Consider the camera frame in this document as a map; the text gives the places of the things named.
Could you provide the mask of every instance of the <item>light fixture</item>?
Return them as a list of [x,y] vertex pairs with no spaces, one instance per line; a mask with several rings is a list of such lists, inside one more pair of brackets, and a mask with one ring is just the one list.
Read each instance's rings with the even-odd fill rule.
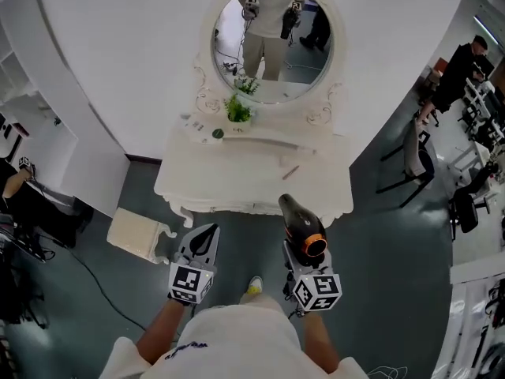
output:
[[495,42],[496,45],[499,45],[498,41],[496,38],[492,35],[492,33],[486,28],[484,24],[482,24],[482,21],[479,19],[479,17],[475,16],[473,18],[481,27],[486,31],[486,33],[489,35],[489,37]]

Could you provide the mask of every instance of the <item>black hair dryer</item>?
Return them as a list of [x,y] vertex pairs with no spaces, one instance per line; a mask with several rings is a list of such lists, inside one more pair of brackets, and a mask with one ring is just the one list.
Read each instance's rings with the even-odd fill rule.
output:
[[285,193],[279,198],[287,241],[302,265],[318,265],[327,248],[326,231],[319,218]]

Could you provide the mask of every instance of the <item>green plant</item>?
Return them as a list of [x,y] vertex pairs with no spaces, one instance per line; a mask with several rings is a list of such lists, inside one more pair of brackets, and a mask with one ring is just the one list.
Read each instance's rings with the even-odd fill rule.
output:
[[237,89],[239,89],[241,92],[244,92],[248,96],[254,96],[254,93],[260,86],[259,83],[256,83],[256,78],[254,77],[253,79],[250,79],[249,81],[247,80],[247,77],[239,77],[237,79],[237,82],[235,83],[235,86]]
[[251,109],[242,105],[237,94],[233,94],[230,99],[225,99],[224,106],[228,119],[232,122],[246,122],[251,118]]

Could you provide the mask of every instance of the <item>sneaker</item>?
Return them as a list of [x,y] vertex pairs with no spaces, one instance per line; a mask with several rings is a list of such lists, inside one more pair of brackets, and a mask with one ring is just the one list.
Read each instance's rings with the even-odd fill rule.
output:
[[259,295],[263,292],[263,280],[259,276],[254,276],[249,281],[249,286],[247,287],[247,295]]
[[308,38],[304,38],[303,36],[301,36],[300,43],[307,49],[314,49],[314,42],[312,42]]

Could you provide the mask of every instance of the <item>person in black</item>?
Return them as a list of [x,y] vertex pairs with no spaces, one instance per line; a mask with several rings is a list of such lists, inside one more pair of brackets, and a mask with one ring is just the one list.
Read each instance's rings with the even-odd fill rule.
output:
[[38,226],[62,245],[74,247],[76,232],[91,219],[92,208],[87,208],[79,216],[66,215],[26,184],[30,179],[32,172],[28,168],[16,171],[0,159],[0,210],[12,215],[14,222],[27,228]]
[[314,49],[316,46],[320,51],[324,51],[324,46],[330,38],[330,23],[326,13],[320,7],[317,9],[316,16],[312,22],[312,30],[306,38],[300,37],[300,43],[307,49]]
[[465,95],[467,78],[484,80],[483,75],[474,70],[473,63],[476,56],[485,54],[487,49],[488,43],[479,35],[473,38],[472,43],[459,45],[447,64],[432,98],[421,108],[417,122],[426,123],[426,118],[435,109],[441,113],[449,111],[451,104]]

